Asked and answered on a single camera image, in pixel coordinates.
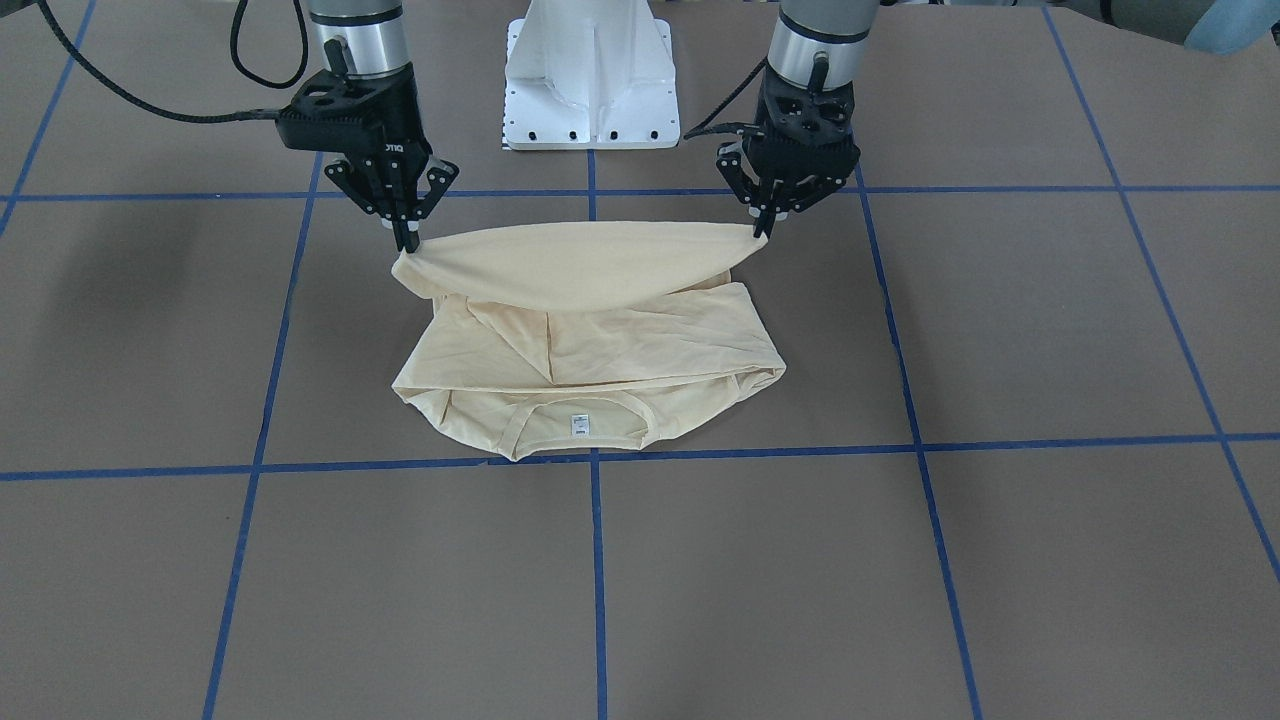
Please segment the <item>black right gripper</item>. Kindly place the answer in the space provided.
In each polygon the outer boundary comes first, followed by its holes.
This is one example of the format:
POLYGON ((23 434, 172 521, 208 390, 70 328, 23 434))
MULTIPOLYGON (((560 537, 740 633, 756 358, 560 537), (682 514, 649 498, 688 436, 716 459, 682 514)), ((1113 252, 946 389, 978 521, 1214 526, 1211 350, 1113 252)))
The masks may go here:
POLYGON ((280 109, 276 132, 288 149, 348 158, 326 164, 324 176, 393 233, 399 252, 419 249, 420 224, 460 176, 460 167, 452 161, 428 160, 431 149, 422 128, 411 65, 379 77, 320 70, 280 109), (375 169, 388 177, 380 181, 375 169), (425 195, 415 199, 402 218, 396 200, 385 193, 387 186, 415 191, 419 178, 425 182, 425 195))

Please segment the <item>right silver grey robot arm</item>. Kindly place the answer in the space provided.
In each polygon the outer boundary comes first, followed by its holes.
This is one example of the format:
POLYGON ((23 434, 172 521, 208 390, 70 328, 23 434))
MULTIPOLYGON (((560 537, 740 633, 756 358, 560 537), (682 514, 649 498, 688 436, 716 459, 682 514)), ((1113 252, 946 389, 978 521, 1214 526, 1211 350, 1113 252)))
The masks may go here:
POLYGON ((458 167, 428 142, 399 1, 311 1, 324 69, 297 90, 275 127, 288 149, 334 152, 325 176, 390 228, 402 252, 458 167))

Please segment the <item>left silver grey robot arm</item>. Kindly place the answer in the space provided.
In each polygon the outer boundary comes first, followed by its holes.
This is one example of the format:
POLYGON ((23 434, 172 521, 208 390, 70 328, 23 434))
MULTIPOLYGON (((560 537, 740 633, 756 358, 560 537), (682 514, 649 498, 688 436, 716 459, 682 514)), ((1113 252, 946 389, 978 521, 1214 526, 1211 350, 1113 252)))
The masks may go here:
POLYGON ((755 237, 840 191, 861 156, 852 137, 854 77, 878 1, 782 1, 754 118, 710 127, 733 135, 717 167, 751 214, 755 237))

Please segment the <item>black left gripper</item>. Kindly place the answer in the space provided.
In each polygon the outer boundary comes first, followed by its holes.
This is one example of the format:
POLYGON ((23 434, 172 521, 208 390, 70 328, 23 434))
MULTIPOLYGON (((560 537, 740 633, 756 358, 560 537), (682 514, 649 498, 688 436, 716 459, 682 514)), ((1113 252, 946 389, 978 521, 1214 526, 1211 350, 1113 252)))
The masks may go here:
POLYGON ((753 218, 754 237, 772 237, 785 217, 847 184, 860 158, 852 109, 851 85, 812 91, 764 67, 756 114, 741 143, 721 143, 716 154, 722 179, 753 218))

